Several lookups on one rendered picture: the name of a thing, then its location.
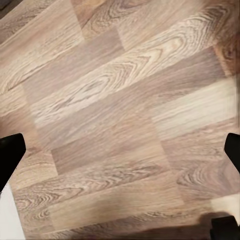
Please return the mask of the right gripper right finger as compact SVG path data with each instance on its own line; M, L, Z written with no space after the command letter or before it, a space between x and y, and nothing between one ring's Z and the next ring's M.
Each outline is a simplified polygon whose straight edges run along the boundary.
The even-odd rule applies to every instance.
M240 135L228 133L224 151L240 173Z

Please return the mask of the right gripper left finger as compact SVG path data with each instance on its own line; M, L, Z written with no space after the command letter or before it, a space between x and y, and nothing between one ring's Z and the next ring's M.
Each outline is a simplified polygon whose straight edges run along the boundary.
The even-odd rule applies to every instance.
M26 152L24 137L21 133L0 139L0 193Z

